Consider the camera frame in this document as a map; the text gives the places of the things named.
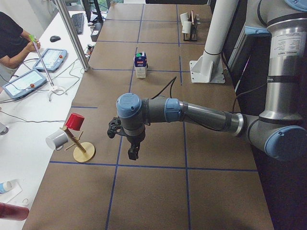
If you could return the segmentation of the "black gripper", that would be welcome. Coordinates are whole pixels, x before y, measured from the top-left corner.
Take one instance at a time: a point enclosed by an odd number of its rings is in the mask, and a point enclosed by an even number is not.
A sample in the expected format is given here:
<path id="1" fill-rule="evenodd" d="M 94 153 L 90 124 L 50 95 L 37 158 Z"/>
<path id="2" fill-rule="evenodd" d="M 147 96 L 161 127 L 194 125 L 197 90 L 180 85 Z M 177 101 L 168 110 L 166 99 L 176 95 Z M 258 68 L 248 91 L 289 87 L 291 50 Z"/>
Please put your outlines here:
<path id="1" fill-rule="evenodd" d="M 107 135 L 109 138 L 114 138 L 115 135 L 125 136 L 131 147 L 128 150 L 130 160 L 137 160 L 139 158 L 140 143 L 145 139 L 145 127 L 141 126 L 136 130 L 127 130 L 121 123 L 119 117 L 114 117 L 108 123 Z"/>

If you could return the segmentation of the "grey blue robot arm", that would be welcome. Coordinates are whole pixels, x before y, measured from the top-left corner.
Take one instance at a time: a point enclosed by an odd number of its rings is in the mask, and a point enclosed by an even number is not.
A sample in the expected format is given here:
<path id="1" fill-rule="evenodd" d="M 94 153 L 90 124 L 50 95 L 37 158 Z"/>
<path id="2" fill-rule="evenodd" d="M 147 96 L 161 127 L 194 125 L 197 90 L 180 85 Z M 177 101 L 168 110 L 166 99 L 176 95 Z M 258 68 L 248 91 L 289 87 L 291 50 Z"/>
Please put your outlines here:
<path id="1" fill-rule="evenodd" d="M 128 156 L 138 158 L 145 128 L 153 123 L 187 122 L 243 138 L 280 161 L 304 156 L 307 130 L 300 114 L 300 94 L 306 78 L 307 3 L 304 0 L 247 1 L 244 34 L 268 36 L 268 76 L 257 87 L 237 95 L 230 111 L 220 111 L 167 98 L 140 98 L 125 93 L 116 101 L 117 116 L 107 130 L 110 138 L 124 136 Z"/>

